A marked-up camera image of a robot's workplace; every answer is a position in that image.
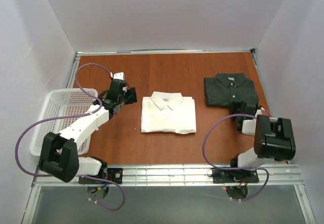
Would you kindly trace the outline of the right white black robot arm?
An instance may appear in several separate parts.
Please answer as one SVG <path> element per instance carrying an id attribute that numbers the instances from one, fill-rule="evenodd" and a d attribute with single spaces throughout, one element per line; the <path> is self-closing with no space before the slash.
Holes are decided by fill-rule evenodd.
<path id="1" fill-rule="evenodd" d="M 290 119 L 273 118 L 261 105 L 242 102 L 230 104 L 237 131 L 254 137 L 254 145 L 248 151 L 236 155 L 230 167 L 236 179 L 256 175 L 256 169 L 274 161 L 289 161 L 296 154 L 293 127 Z"/>

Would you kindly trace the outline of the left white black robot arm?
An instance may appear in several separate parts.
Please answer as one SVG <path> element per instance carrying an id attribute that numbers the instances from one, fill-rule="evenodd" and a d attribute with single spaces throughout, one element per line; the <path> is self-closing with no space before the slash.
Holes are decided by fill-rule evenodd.
<path id="1" fill-rule="evenodd" d="M 80 157 L 78 150 L 124 105 L 136 102 L 136 89 L 129 87 L 125 80 L 113 79 L 109 89 L 94 99 L 84 116 L 58 133 L 45 135 L 38 163 L 40 170 L 63 182 L 85 175 L 106 179 L 107 163 L 96 157 Z"/>

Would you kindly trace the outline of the white long sleeve shirt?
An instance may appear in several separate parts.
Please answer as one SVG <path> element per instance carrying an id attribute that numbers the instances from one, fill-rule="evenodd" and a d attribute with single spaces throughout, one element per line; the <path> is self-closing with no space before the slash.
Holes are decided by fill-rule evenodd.
<path id="1" fill-rule="evenodd" d="M 154 91 L 143 97 L 142 133 L 196 133 L 195 101 L 181 93 Z"/>

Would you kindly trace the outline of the dark green shirt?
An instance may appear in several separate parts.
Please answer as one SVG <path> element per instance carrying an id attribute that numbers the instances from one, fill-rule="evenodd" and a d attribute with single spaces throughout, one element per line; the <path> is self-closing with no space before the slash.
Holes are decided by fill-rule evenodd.
<path id="1" fill-rule="evenodd" d="M 234 102 L 259 103 L 253 80 L 244 73 L 218 73 L 204 78 L 205 103 L 208 106 L 229 107 Z"/>

